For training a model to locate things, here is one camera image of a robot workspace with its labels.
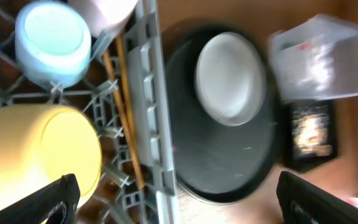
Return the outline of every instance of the yellow bowl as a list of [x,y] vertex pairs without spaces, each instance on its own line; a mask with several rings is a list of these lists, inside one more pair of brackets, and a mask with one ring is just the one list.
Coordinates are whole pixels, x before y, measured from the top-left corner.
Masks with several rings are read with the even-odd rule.
[[95,191],[101,147],[93,125],[61,105],[0,109],[0,210],[65,174],[75,174],[82,206]]

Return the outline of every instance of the pink bowl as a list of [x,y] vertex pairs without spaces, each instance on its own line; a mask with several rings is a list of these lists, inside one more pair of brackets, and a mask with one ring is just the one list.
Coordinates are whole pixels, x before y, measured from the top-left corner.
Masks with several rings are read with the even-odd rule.
[[93,37],[103,29],[115,35],[126,25],[138,0],[68,0],[87,23]]

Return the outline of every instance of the white bowl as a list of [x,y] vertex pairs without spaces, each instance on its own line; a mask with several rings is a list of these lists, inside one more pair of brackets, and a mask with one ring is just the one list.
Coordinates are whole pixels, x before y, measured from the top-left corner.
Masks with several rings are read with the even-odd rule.
[[254,46],[237,33],[219,34],[204,46],[195,79],[201,105],[226,126],[250,121],[264,102],[263,64]]
[[53,1],[26,5],[16,19],[16,59],[26,77],[47,87],[76,84],[90,63],[91,34],[82,17]]

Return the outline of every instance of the black tray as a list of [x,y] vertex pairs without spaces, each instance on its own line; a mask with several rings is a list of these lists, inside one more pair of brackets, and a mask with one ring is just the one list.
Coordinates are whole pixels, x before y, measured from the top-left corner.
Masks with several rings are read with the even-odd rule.
[[194,89],[198,55],[210,38],[222,32],[240,33],[222,25],[196,29],[178,44],[165,68],[178,183],[204,202],[227,204],[245,198],[262,183],[285,135],[268,69],[265,101],[252,121],[224,126],[200,105]]
[[[297,103],[290,103],[289,107],[289,115],[290,122],[288,123],[288,129],[291,131],[288,132],[288,150],[283,153],[283,160],[285,166],[296,170],[298,172],[307,172],[315,167],[324,164],[332,159],[337,158],[338,156],[338,141],[337,141],[337,131],[336,131],[336,116],[334,110],[334,101],[326,100],[326,101],[302,101]],[[313,108],[324,107],[324,114],[328,117],[326,124],[327,138],[326,144],[331,146],[331,153],[326,156],[317,156],[315,154],[307,154],[302,155],[299,153],[299,149],[294,143],[294,127],[293,120],[298,119],[295,118],[295,111],[299,111],[301,108],[305,107],[310,108],[309,110],[313,110]]]

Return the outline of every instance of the clear plastic container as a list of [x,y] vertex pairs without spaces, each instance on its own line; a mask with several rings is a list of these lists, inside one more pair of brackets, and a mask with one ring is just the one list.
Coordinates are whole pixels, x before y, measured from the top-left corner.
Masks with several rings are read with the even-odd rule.
[[284,102],[358,95],[358,25],[317,15],[270,39],[270,63]]

